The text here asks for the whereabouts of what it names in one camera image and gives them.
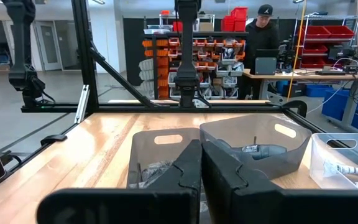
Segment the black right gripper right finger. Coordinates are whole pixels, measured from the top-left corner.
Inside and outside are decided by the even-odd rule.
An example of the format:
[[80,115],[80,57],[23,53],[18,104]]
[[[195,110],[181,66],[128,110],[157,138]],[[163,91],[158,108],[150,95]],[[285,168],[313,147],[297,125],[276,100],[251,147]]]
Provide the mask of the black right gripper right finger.
[[202,147],[213,223],[358,224],[358,190],[283,189],[213,143]]

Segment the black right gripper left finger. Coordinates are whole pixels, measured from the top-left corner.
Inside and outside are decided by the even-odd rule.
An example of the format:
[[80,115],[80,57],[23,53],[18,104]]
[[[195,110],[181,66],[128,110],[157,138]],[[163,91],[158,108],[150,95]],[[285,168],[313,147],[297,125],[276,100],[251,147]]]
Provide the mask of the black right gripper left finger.
[[198,223],[202,145],[192,140],[145,189],[75,188],[46,196],[37,208],[44,224]]

